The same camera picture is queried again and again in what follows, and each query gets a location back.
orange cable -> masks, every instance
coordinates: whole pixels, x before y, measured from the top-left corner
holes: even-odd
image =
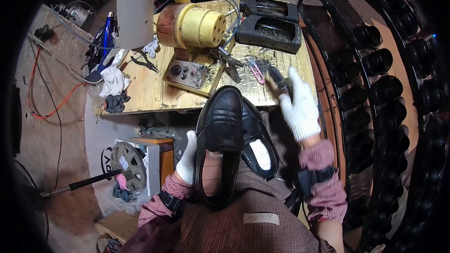
[[[36,114],[36,113],[33,111],[33,109],[31,108],[31,104],[30,104],[30,95],[31,95],[31,94],[30,94],[30,89],[31,89],[31,85],[33,84],[33,81],[34,81],[34,75],[35,75],[35,73],[36,73],[37,59],[39,58],[39,53],[40,53],[40,52],[41,52],[41,47],[38,46],[38,47],[37,47],[36,57],[35,57],[35,60],[34,60],[33,70],[31,71],[30,82],[29,82],[29,84],[28,84],[28,96],[27,96],[27,102],[28,102],[28,108],[29,108],[30,111],[31,111],[31,115],[33,115],[33,116],[36,117],[37,119],[46,119],[46,118],[52,116],[57,110],[59,110],[59,109],[63,106],[63,104],[69,99],[70,95],[72,95],[72,93],[75,91],[76,88],[80,87],[81,85],[86,85],[87,83],[84,82],[84,83],[77,84],[77,85],[72,89],[72,91],[69,93],[69,95],[67,95],[67,97],[61,102],[61,104],[59,104],[59,106],[56,108],[56,110],[54,110],[54,111],[52,111],[51,113],[49,113],[49,114],[47,114],[47,115],[44,115],[44,116],[41,116],[41,115]]]

checkered sleeve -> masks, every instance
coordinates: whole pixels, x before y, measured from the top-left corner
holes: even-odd
[[[190,195],[192,186],[186,184],[173,175],[166,177],[166,181],[161,188],[161,191],[177,197],[182,200],[188,198]],[[141,213],[139,215],[138,227],[145,223],[152,222],[156,218],[172,217],[173,212],[169,210],[166,205],[161,201],[158,194],[155,194],[149,202],[145,203],[141,207]]]
[[[334,149],[329,140],[303,149],[300,153],[300,165],[309,170],[321,170],[333,164]],[[322,183],[315,183],[311,188],[308,202],[308,221],[314,224],[318,220],[336,220],[342,223],[347,212],[346,193],[336,172],[333,177]]]

black leather shoe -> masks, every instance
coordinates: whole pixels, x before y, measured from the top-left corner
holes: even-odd
[[[242,137],[242,95],[234,86],[219,88],[206,102],[197,121],[197,151],[194,161],[194,188],[200,201],[222,208],[231,200],[239,160],[244,150]],[[221,188],[213,196],[203,189],[206,150],[223,154]]]
[[[262,121],[261,114],[256,107],[245,97],[242,97],[243,110],[242,110],[242,129],[244,133],[244,153],[242,157],[250,166],[250,168],[259,176],[263,178],[270,178],[278,170],[279,157],[278,153],[272,143],[272,140],[267,133],[264,122]],[[268,154],[270,168],[262,168],[256,158],[263,157],[261,154]]]

wooden workbench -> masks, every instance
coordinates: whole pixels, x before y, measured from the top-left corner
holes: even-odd
[[[222,13],[227,13],[235,9],[233,3],[229,0],[216,0],[211,2],[199,3],[204,8],[209,8]],[[233,23],[236,13],[232,13],[226,17],[226,26]],[[301,47],[297,54],[288,54],[281,51],[269,50],[262,54],[261,47],[249,46],[236,43],[231,51],[233,58],[240,60],[245,64],[246,56],[256,56],[261,60],[267,59],[271,65],[277,67],[281,74],[287,77],[289,65],[295,67],[302,78],[311,88],[314,96],[316,96],[314,76],[311,68],[311,62],[308,56],[306,43],[301,38]],[[125,61],[130,60],[132,51],[129,51]],[[136,65],[131,62],[127,65],[124,73],[128,74],[131,79],[131,85],[128,87],[127,94],[131,97],[130,101],[125,103],[125,110],[118,114],[138,114],[143,112],[168,111],[168,110],[189,110],[202,108],[207,98],[197,95],[186,90],[167,85],[162,76],[166,71],[167,65],[174,55],[174,49],[160,44],[160,51],[156,54],[155,59],[149,59],[156,65],[160,74],[154,71]],[[231,80],[228,74],[223,73],[217,88],[224,85],[233,85],[238,87],[242,95],[249,99],[256,106],[272,106],[277,104],[273,95],[268,90],[266,84],[260,85],[248,67],[238,68],[241,82],[236,84]]]

shoe rack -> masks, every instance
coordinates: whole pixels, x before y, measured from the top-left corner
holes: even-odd
[[[449,75],[436,33],[413,0],[365,0],[387,28],[366,24],[348,0],[319,1],[297,7],[347,192],[344,229],[362,227],[356,252],[411,252],[437,223],[448,172]]]

